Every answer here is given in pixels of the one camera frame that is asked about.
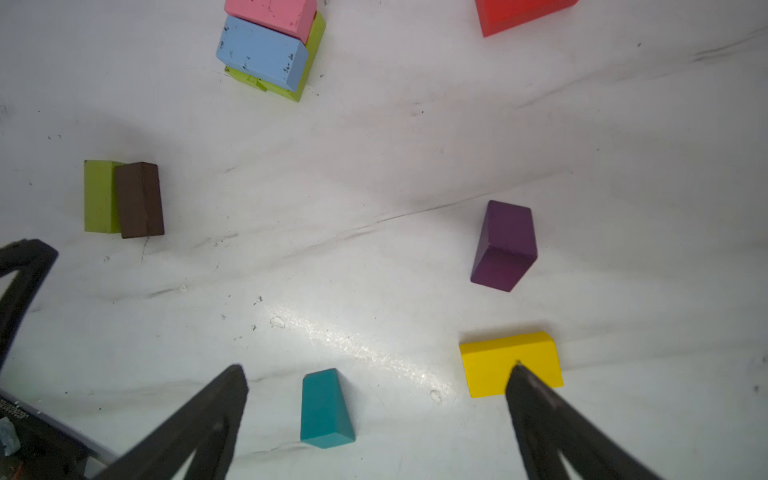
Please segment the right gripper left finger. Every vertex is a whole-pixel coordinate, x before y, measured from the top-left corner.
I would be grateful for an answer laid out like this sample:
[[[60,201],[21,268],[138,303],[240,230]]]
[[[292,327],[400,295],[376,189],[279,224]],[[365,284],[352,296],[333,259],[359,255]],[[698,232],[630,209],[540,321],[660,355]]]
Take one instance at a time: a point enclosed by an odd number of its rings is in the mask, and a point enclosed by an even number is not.
[[[248,385],[243,368],[227,367],[99,479],[224,479],[234,458]]]

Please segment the brown wood block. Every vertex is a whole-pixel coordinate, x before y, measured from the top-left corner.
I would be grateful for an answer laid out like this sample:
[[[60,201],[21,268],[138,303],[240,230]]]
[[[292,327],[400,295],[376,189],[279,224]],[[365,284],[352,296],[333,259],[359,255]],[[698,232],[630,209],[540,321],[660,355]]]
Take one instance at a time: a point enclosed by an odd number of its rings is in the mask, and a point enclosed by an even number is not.
[[[122,238],[164,235],[158,166],[147,162],[120,165],[114,176]]]

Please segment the pink wood block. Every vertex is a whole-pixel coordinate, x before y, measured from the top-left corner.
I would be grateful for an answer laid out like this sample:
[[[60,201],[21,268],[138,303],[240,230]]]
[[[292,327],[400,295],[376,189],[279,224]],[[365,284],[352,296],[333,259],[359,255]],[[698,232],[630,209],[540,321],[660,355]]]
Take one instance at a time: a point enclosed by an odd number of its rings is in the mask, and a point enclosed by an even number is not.
[[[299,39],[306,44],[317,12],[316,0],[226,0],[233,16]]]

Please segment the lime green wood block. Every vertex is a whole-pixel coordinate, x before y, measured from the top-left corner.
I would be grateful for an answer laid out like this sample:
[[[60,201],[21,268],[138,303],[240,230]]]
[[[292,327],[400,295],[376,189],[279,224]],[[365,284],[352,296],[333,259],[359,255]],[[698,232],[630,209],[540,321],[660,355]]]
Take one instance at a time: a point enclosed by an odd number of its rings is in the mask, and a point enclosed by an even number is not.
[[[245,85],[248,85],[250,87],[256,88],[260,91],[266,92],[267,88],[264,86],[264,84],[256,77],[245,74],[239,70],[232,69],[230,67],[225,68],[225,73],[230,76],[232,79],[243,83]]]
[[[117,209],[115,169],[122,162],[84,161],[84,230],[92,233],[121,232]]]
[[[305,64],[299,85],[295,91],[289,91],[259,79],[256,80],[256,88],[264,92],[275,93],[277,95],[280,95],[294,102],[299,102],[303,95],[304,88],[306,86],[311,69],[316,59],[323,35],[325,33],[325,29],[326,29],[325,18],[321,13],[316,13],[312,23],[311,30],[310,30],[308,43],[307,43],[307,49],[308,49],[307,62]]]

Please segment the light blue wood block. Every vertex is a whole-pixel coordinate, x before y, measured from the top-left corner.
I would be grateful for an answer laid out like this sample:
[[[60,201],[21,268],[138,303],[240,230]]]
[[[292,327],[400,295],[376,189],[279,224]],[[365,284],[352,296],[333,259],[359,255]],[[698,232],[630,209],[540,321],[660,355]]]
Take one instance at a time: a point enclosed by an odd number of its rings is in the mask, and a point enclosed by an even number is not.
[[[308,50],[299,39],[228,16],[216,57],[229,68],[296,91]]]

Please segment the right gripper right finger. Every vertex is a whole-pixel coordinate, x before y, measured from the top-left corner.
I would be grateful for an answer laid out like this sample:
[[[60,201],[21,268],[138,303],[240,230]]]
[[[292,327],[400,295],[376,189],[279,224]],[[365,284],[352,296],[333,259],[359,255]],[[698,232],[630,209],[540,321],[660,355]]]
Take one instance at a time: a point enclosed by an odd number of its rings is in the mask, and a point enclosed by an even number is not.
[[[530,479],[656,479],[523,364],[511,370],[505,397]]]

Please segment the red wood block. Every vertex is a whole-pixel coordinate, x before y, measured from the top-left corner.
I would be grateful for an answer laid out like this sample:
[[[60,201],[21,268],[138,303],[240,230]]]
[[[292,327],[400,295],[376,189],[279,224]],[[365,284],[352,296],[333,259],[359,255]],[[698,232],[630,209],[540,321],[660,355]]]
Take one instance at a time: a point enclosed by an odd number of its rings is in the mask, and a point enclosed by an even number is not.
[[[482,35],[503,32],[574,6],[578,0],[476,0]]]

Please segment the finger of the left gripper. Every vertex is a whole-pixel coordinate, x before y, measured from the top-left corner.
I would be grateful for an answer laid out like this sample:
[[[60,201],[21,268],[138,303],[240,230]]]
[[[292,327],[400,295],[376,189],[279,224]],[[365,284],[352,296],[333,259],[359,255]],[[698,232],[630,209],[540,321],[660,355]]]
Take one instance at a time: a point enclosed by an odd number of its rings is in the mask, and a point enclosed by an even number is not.
[[[58,251],[39,239],[24,239],[1,248],[1,276],[15,274],[1,296],[1,364],[57,258]]]

